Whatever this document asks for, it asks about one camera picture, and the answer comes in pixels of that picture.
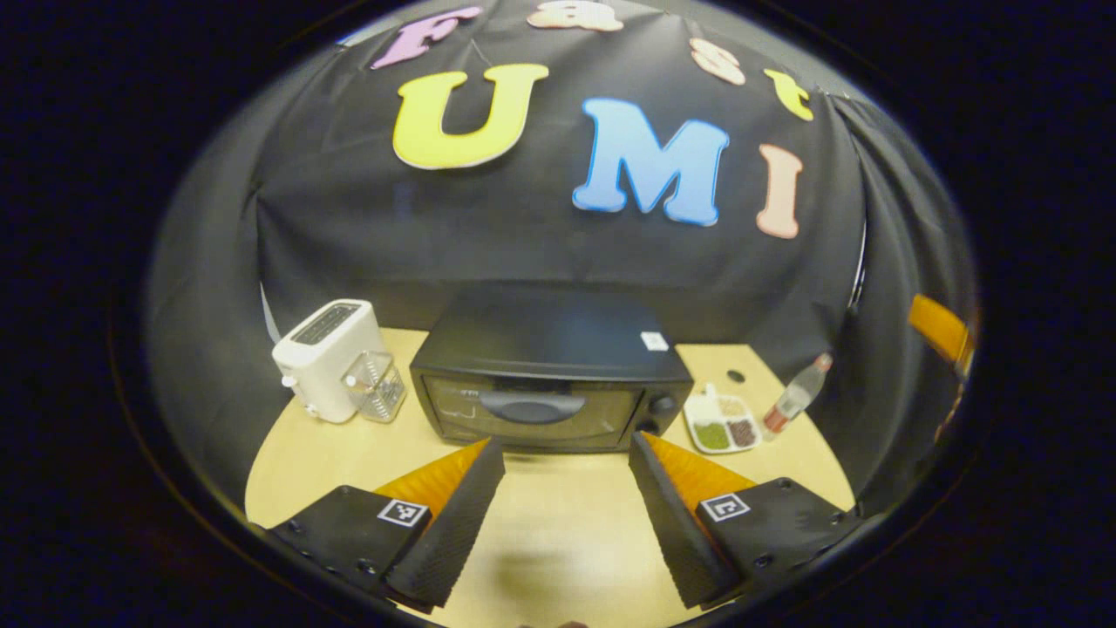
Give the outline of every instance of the white sticker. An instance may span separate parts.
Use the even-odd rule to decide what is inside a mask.
[[[421,518],[426,511],[426,506],[422,504],[412,504],[411,502],[404,502],[403,500],[392,500],[376,516],[396,525],[414,528],[419,518]]]
[[[643,345],[647,347],[647,351],[666,351],[671,346],[666,345],[666,340],[663,335],[658,332],[643,332],[639,335],[643,339]]]
[[[743,503],[740,497],[737,497],[732,493],[705,500],[701,503],[701,505],[705,509],[705,512],[709,513],[709,516],[713,518],[713,521],[724,521],[730,518],[742,515],[751,510],[748,508],[748,504]]]

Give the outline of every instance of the brown beans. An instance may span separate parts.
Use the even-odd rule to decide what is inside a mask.
[[[756,443],[756,431],[748,422],[732,422],[729,424],[729,432],[732,433],[732,442],[737,447],[748,447]]]

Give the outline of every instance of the toaster oven glass window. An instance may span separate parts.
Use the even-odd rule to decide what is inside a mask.
[[[565,397],[585,404],[569,418],[547,423],[519,423],[514,418],[501,418],[484,407],[482,396],[491,392],[491,385],[453,381],[426,377],[434,412],[445,436],[470,438],[474,435],[496,435],[507,438],[531,441],[589,441],[613,436],[610,445],[619,443],[624,428],[639,400],[639,392],[603,389],[602,387],[573,385],[568,392],[555,393],[556,406]]]

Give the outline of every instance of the green beans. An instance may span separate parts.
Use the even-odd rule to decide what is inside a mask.
[[[710,450],[728,450],[729,435],[721,424],[699,425],[694,429],[698,433],[698,441]]]

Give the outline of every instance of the yellow letter u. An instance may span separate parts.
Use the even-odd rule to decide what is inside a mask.
[[[550,70],[536,64],[494,66],[484,78],[496,84],[484,126],[472,133],[446,135],[442,117],[450,91],[469,77],[463,71],[432,74],[400,87],[403,104],[395,119],[392,144],[404,163],[423,170],[469,167],[508,152],[523,133],[527,105],[536,80]]]

